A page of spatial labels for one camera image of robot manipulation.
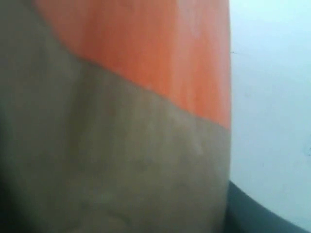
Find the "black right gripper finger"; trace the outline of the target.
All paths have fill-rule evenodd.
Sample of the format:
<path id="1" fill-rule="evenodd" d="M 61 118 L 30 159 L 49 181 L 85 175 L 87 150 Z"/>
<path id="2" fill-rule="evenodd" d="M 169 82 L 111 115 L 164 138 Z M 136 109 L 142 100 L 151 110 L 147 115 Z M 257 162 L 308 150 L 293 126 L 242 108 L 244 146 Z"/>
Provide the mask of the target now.
<path id="1" fill-rule="evenodd" d="M 279 217 L 229 183 L 225 215 L 226 233 L 307 233 Z"/>

